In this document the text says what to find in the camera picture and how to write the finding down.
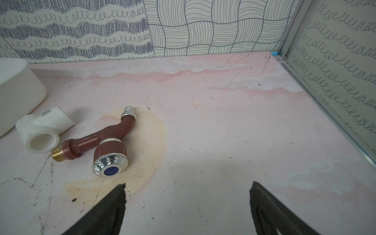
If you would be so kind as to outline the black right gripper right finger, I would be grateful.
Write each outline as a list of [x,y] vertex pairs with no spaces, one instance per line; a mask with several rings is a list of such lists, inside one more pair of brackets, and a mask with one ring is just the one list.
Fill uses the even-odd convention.
[[250,207],[258,235],[317,235],[259,182],[250,189]]

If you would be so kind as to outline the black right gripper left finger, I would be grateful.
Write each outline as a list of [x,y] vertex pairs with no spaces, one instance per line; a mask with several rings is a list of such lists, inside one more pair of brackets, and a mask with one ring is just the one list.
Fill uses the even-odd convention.
[[119,184],[113,188],[64,234],[118,235],[126,210],[125,188],[125,184]]

